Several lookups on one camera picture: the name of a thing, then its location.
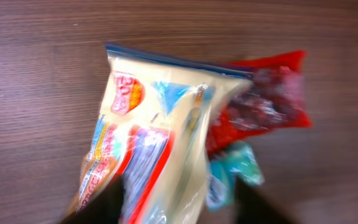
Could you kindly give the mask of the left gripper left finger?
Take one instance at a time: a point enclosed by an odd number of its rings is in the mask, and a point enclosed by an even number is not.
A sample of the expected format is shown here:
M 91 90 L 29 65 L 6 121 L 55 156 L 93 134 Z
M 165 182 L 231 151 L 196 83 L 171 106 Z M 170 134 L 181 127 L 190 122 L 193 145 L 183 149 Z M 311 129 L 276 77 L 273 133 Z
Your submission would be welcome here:
M 64 218 L 59 224 L 117 224 L 124 203 L 124 183 L 116 178 L 84 209 Z

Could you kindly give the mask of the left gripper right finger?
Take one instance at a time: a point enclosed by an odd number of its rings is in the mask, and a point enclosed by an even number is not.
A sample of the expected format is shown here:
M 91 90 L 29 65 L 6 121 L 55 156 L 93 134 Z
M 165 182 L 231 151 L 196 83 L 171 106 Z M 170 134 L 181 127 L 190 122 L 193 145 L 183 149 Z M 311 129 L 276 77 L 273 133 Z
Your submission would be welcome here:
M 290 214 L 241 179 L 236 179 L 234 200 L 237 224 L 297 224 Z

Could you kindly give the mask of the small teal tissue pack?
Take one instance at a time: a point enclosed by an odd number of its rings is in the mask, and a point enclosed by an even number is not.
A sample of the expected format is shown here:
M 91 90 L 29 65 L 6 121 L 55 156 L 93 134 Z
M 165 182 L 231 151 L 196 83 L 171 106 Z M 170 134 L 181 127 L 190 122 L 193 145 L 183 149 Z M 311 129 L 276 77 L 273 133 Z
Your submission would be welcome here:
M 216 211 L 234 201 L 236 180 L 253 186 L 264 182 L 264 177 L 251 145 L 236 141 L 210 161 L 209 187 L 206 205 Z

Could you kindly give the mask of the cream wet wipes pack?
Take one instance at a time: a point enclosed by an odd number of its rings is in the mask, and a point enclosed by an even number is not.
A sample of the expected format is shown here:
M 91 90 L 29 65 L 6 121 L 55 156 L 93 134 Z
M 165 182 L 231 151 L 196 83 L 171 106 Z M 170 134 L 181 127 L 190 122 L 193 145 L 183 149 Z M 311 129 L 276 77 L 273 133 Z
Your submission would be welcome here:
M 80 187 L 64 218 L 122 177 L 119 223 L 196 223 L 208 191 L 206 137 L 251 72 L 107 44 L 110 74 Z

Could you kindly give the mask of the red candy bag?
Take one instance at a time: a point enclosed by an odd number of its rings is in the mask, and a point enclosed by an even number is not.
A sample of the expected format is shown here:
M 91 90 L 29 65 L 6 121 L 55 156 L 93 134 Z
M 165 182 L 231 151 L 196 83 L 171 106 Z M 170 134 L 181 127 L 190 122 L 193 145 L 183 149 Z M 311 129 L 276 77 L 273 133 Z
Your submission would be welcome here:
M 235 141 L 282 128 L 310 128 L 306 112 L 301 64 L 304 50 L 271 57 L 229 62 L 251 72 L 253 85 L 233 96 L 212 120 L 206 138 L 209 155 Z

